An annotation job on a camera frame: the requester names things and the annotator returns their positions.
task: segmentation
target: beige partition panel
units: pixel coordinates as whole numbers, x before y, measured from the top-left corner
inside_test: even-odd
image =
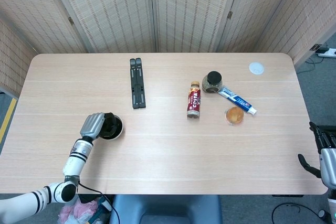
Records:
[[[252,52],[281,0],[234,0],[218,51]]]
[[[284,52],[299,65],[335,31],[336,0],[283,0],[255,51]]]
[[[149,0],[69,0],[96,52],[153,52]]]
[[[160,52],[212,52],[223,33],[225,7],[230,8],[232,0],[153,0],[153,4]]]
[[[39,52],[85,52],[54,0],[0,0],[0,10]]]
[[[36,52],[0,18],[0,90],[19,97]]]

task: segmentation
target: black lid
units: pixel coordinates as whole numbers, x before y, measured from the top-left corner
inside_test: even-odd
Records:
[[[208,73],[206,79],[210,84],[216,85],[220,83],[220,81],[222,80],[222,76],[217,71],[211,71],[210,73]]]

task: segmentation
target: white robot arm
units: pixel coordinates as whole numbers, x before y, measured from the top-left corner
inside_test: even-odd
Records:
[[[71,201],[76,195],[79,175],[93,148],[93,140],[99,136],[108,138],[117,128],[112,113],[96,113],[88,116],[80,131],[82,138],[75,142],[63,168],[64,182],[52,183],[42,190],[0,200],[0,223],[15,223],[41,212],[50,203]]]

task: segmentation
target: toothpaste cap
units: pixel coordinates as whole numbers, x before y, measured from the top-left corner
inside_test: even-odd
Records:
[[[257,110],[256,110],[255,108],[251,107],[251,108],[247,111],[247,113],[250,113],[250,114],[254,115],[255,113],[257,113]]]

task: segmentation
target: yellow floor stripe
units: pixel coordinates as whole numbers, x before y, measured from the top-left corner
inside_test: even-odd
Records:
[[[10,102],[10,105],[9,105],[9,108],[8,108],[7,113],[5,115],[4,121],[2,122],[2,125],[1,125],[1,129],[0,129],[0,143],[2,141],[2,138],[5,135],[5,131],[7,129],[9,120],[11,119],[11,116],[13,114],[15,104],[16,104],[16,99],[13,98],[12,101]]]

